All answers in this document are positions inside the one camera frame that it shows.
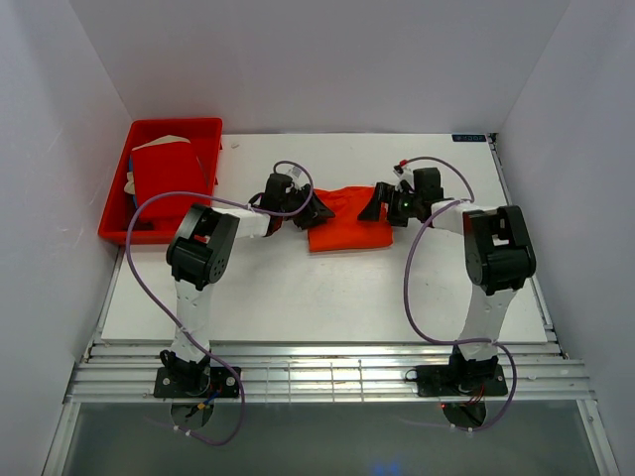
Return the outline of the orange t-shirt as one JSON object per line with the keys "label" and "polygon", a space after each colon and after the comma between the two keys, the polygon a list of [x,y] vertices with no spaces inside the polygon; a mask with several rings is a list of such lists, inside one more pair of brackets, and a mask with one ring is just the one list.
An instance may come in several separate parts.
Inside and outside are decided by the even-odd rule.
{"label": "orange t-shirt", "polygon": [[370,201],[371,186],[347,186],[336,190],[317,189],[317,197],[334,213],[325,224],[308,231],[311,253],[371,250],[393,244],[393,230],[381,211],[378,221],[361,221],[358,214]]}

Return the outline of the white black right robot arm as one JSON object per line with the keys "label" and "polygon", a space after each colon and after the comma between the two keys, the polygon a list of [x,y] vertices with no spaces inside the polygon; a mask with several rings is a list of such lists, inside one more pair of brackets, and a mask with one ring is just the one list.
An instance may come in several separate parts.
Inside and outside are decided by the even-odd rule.
{"label": "white black right robot arm", "polygon": [[360,221],[386,218],[405,227],[412,219],[424,228],[456,233],[463,239],[464,262],[472,284],[463,329],[450,343],[445,365],[415,369],[422,396],[472,392],[504,396],[507,385],[498,362],[499,335],[510,303],[536,272],[536,257],[522,210],[516,205],[480,208],[474,199],[448,198],[436,168],[395,166],[397,183],[378,182]]}

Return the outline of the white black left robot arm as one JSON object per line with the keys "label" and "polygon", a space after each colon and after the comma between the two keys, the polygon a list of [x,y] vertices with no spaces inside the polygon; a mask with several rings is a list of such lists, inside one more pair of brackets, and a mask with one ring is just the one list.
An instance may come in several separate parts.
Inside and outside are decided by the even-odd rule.
{"label": "white black left robot arm", "polygon": [[160,353],[156,397],[239,396],[235,376],[240,370],[213,366],[191,340],[209,346],[213,288],[227,269],[236,240],[270,236],[287,219],[307,230],[335,216],[310,184],[297,185],[294,173],[270,174],[265,191],[252,197],[246,207],[221,209],[195,203],[185,215],[166,255],[181,324],[171,347]]}

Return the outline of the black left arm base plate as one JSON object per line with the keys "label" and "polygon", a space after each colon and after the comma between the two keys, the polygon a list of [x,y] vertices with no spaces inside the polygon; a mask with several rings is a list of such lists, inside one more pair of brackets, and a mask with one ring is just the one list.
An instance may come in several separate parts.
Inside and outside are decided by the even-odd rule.
{"label": "black left arm base plate", "polygon": [[191,373],[162,367],[158,370],[153,390],[158,399],[206,399],[217,396],[235,399],[240,396],[237,378],[224,367],[204,367]]}

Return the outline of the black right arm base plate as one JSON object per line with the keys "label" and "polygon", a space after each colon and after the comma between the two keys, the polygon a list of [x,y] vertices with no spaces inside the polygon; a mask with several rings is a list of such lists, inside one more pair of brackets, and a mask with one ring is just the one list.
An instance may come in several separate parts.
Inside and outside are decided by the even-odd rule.
{"label": "black right arm base plate", "polygon": [[417,392],[420,397],[460,397],[479,394],[485,397],[504,397],[508,386],[500,365],[493,371],[469,374],[450,365],[421,365],[414,368]]}

